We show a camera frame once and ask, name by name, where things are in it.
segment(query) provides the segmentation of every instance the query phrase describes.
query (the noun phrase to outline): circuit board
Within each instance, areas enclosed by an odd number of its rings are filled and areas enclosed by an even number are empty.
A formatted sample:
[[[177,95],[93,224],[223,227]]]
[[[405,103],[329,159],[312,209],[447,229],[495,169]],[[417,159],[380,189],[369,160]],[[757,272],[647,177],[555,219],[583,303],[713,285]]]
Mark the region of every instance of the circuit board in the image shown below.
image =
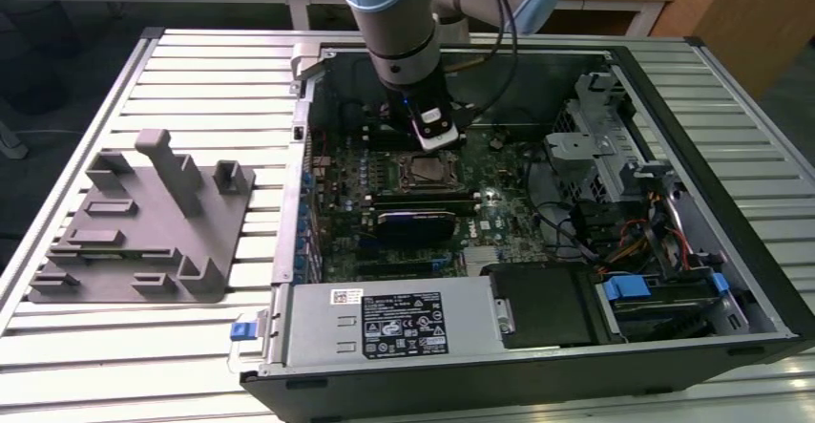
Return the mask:
[[[551,256],[525,194],[528,144],[495,148],[489,129],[468,130],[465,136],[461,149],[432,155],[375,152],[351,137],[327,146],[316,164],[325,283],[372,279],[359,274],[367,264],[432,263],[433,276],[465,276],[464,249],[476,246],[493,247],[501,263]],[[367,196],[439,191],[480,197],[475,216],[456,218],[451,240],[428,247],[363,245],[371,239],[363,226]]]

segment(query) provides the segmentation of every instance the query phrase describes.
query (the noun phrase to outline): white table leg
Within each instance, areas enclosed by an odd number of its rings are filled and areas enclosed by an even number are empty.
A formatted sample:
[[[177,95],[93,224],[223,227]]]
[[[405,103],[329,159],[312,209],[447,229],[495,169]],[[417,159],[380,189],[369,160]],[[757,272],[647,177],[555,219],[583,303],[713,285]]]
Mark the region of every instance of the white table leg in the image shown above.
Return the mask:
[[[308,21],[308,4],[309,0],[288,0],[289,11],[292,13],[292,26],[295,30],[309,31],[311,23]]]
[[[625,36],[648,36],[651,34],[651,29],[657,23],[663,7],[663,1],[647,1],[641,4],[641,9],[633,16]]]

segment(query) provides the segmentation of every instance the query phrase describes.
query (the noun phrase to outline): blue drive latch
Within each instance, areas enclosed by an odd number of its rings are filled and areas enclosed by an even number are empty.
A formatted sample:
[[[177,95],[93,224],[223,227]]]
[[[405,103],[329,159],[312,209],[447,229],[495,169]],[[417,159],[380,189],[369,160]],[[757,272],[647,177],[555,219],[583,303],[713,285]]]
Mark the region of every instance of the blue drive latch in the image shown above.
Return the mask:
[[[717,272],[713,272],[713,275],[711,275],[711,280],[713,281],[713,286],[716,287],[717,295],[724,295],[727,291],[729,291],[729,284],[724,279],[724,275]]]
[[[620,275],[611,277],[603,283],[605,298],[608,301],[617,299],[636,299],[651,296],[651,289],[645,284],[645,279],[639,275]]]

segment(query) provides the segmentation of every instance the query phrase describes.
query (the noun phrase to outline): red cable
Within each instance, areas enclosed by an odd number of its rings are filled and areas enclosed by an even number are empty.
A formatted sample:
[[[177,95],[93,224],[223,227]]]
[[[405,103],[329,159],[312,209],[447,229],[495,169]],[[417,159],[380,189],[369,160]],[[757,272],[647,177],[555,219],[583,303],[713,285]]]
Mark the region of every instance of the red cable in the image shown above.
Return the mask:
[[[625,232],[628,231],[628,228],[635,225],[635,224],[640,224],[645,222],[645,220],[631,220],[628,222],[625,222],[625,224],[623,224],[623,228],[620,229],[620,243],[619,246],[623,246],[623,244],[625,243]]]
[[[681,260],[683,260],[683,268],[685,270],[689,269],[689,263],[688,263],[688,240],[685,239],[685,236],[683,235],[681,232],[679,232],[676,229],[671,229],[671,228],[665,228],[665,230],[673,234],[676,236],[676,238],[679,239],[679,247],[681,248],[680,250],[680,255],[681,255]]]

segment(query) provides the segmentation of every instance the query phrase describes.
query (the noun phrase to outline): gray plastic stand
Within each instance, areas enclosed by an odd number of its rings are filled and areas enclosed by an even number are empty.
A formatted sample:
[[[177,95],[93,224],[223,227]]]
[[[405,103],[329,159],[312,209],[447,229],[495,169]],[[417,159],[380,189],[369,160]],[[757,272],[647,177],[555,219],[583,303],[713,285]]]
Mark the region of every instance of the gray plastic stand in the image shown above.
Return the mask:
[[[34,303],[223,299],[255,172],[224,160],[199,169],[165,130],[143,130],[135,147],[153,168],[115,152],[90,164],[95,187],[30,283]]]

